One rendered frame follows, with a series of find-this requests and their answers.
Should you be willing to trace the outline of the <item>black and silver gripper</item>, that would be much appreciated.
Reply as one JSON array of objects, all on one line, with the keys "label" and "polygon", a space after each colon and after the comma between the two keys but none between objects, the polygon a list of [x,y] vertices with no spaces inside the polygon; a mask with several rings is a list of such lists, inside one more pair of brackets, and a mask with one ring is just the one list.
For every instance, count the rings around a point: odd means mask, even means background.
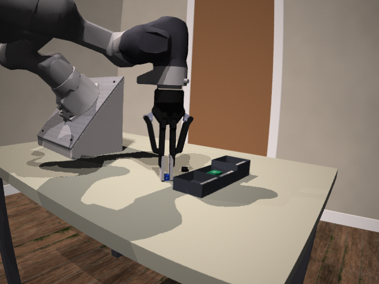
[{"label": "black and silver gripper", "polygon": [[[164,105],[167,104],[167,105]],[[153,116],[159,123],[159,148],[153,130]],[[183,124],[176,146],[176,125],[183,117]],[[152,151],[159,155],[158,165],[160,167],[160,179],[164,180],[165,173],[165,133],[166,125],[169,125],[169,157],[168,174],[169,180],[173,180],[173,167],[175,166],[175,156],[182,153],[185,139],[193,117],[185,113],[184,90],[155,89],[154,106],[152,111],[143,116],[147,124],[150,145]]]}]

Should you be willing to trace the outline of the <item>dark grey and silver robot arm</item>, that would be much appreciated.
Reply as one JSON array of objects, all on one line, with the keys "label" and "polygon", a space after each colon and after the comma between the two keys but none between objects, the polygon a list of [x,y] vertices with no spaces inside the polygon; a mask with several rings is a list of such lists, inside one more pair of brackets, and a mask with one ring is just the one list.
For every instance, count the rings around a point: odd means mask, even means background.
[{"label": "dark grey and silver robot arm", "polygon": [[52,38],[102,53],[118,67],[153,63],[153,70],[138,76],[137,84],[182,89],[190,82],[188,27],[177,17],[160,17],[115,33],[82,18],[74,0],[0,0],[1,66],[39,75],[55,93],[59,114],[70,121],[93,106],[99,84],[80,75],[62,54],[39,53]]}]

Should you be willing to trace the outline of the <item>black rack of bins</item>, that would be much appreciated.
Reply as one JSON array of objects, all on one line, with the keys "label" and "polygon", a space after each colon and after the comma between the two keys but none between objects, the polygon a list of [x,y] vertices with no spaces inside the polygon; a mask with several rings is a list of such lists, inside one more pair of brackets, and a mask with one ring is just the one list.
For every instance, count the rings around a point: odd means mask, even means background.
[{"label": "black rack of bins", "polygon": [[[221,171],[222,175],[207,173],[212,170]],[[249,176],[249,170],[250,160],[222,156],[211,160],[209,166],[174,176],[173,190],[203,198]]]}]

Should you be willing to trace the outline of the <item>green nine-volt battery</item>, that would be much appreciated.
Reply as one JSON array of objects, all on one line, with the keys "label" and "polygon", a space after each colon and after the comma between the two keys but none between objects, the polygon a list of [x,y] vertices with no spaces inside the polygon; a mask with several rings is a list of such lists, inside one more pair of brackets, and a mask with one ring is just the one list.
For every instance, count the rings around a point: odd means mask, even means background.
[{"label": "green nine-volt battery", "polygon": [[207,172],[207,173],[209,173],[209,174],[212,174],[212,175],[222,175],[222,172],[221,171],[217,171],[217,170],[212,170],[212,171],[210,171],[210,172]]}]

